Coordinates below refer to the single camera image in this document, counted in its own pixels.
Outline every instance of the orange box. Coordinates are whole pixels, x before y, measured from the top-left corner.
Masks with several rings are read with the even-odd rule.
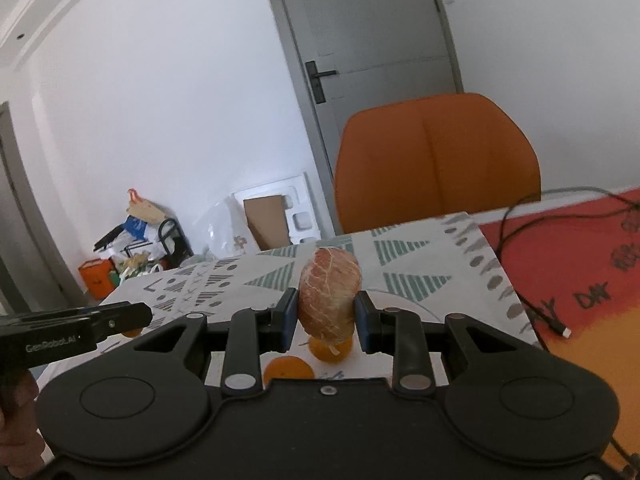
[[[90,260],[78,267],[82,280],[96,300],[103,300],[116,288],[109,279],[109,273],[115,267],[111,260]]]

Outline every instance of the patterned tablecloth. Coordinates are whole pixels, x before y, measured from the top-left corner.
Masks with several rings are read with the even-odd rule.
[[[142,276],[127,280],[104,303],[144,301],[151,306],[154,319],[143,333],[189,312],[203,312],[210,322],[229,320],[243,308],[275,305],[287,287],[298,286],[316,247],[353,253],[362,269],[362,289],[378,308],[397,306],[434,322],[463,312],[526,342],[537,341],[494,252],[466,213]],[[38,383],[43,387],[63,371],[127,341],[112,336],[95,352],[51,364]],[[315,359],[306,341],[298,324],[289,354],[302,357],[319,378],[391,375],[391,357],[363,354],[357,337],[354,350],[337,365]],[[262,366],[275,356],[279,354],[263,355]],[[207,384],[220,383],[222,359],[222,352],[213,356]]]

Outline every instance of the gray door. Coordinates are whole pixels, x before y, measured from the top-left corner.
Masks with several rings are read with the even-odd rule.
[[[0,140],[12,137],[8,107],[0,106]],[[11,166],[19,154],[0,142],[0,298],[7,313],[70,307],[25,220]]]
[[[308,80],[316,87],[314,106],[332,170],[344,125],[356,112],[456,91],[434,0],[284,4],[302,62],[315,61],[320,73],[337,72]]]

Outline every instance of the human hand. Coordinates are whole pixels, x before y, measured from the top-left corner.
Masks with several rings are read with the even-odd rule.
[[[44,466],[44,439],[36,431],[35,398],[38,385],[30,372],[21,375],[14,388],[15,412],[0,412],[0,464],[16,478],[24,478]]]

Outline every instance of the chair backrest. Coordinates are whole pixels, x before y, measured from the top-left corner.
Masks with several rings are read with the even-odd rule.
[[[342,134],[335,201],[345,233],[540,199],[522,131],[478,94],[447,94],[355,114]]]

